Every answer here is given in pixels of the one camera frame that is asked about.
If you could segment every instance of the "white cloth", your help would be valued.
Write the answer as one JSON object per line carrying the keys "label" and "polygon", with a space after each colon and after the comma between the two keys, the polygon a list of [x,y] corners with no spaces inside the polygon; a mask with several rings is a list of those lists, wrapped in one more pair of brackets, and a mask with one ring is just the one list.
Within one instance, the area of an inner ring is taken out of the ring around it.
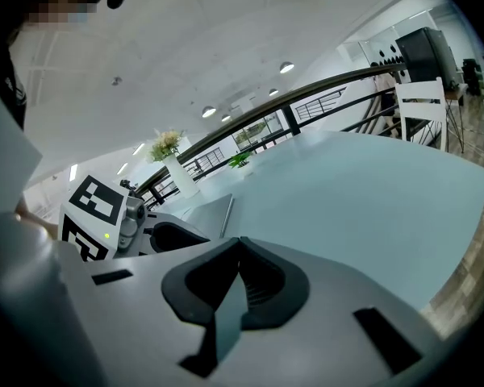
{"label": "white cloth", "polygon": [[0,98],[0,213],[15,211],[40,160]]}
{"label": "white cloth", "polygon": [[394,85],[396,85],[396,80],[389,73],[384,73],[375,76],[374,84],[377,86],[377,92],[380,92],[394,87]]}

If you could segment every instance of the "white vase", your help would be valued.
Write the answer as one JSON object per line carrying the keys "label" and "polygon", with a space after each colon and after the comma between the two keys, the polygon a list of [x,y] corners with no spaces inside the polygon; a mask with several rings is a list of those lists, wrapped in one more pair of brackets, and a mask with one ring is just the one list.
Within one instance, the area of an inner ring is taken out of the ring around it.
{"label": "white vase", "polygon": [[195,184],[192,177],[188,174],[185,168],[177,161],[175,155],[167,156],[163,159],[163,163],[169,170],[170,177],[176,184],[176,187],[183,194],[185,198],[193,197],[199,188]]}
{"label": "white vase", "polygon": [[235,170],[242,178],[245,178],[252,174],[252,164],[251,162],[249,162],[248,164],[245,164],[242,168],[236,168]]}

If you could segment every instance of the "white table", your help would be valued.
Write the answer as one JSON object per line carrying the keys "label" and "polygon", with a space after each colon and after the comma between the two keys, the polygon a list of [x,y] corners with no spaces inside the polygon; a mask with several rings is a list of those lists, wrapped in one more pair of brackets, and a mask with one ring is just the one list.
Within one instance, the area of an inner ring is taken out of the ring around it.
{"label": "white table", "polygon": [[484,206],[484,169],[375,135],[302,133],[227,169],[161,210],[232,193],[226,236],[247,235],[353,266],[423,308],[468,248]]}

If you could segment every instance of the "recessed light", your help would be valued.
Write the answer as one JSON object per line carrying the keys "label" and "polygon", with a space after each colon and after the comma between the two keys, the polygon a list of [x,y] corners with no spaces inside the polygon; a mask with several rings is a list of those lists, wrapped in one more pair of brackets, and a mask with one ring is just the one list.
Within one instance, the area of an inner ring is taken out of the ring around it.
{"label": "recessed light", "polygon": [[140,149],[144,147],[144,145],[145,144],[141,144],[138,148],[136,148],[136,150],[132,154],[136,155],[136,153],[138,153],[140,151]]}
{"label": "recessed light", "polygon": [[202,117],[208,118],[212,116],[217,110],[213,106],[207,106],[202,110]]}
{"label": "recessed light", "polygon": [[73,164],[70,168],[70,182],[75,179],[76,175],[77,175],[77,165]]}
{"label": "recessed light", "polygon": [[120,168],[116,174],[119,175],[126,168],[126,166],[127,166],[127,162],[122,165],[122,168]]}
{"label": "recessed light", "polygon": [[289,61],[286,61],[282,63],[282,65],[280,66],[280,73],[281,74],[287,73],[289,70],[292,70],[293,68],[294,68],[294,65]]}

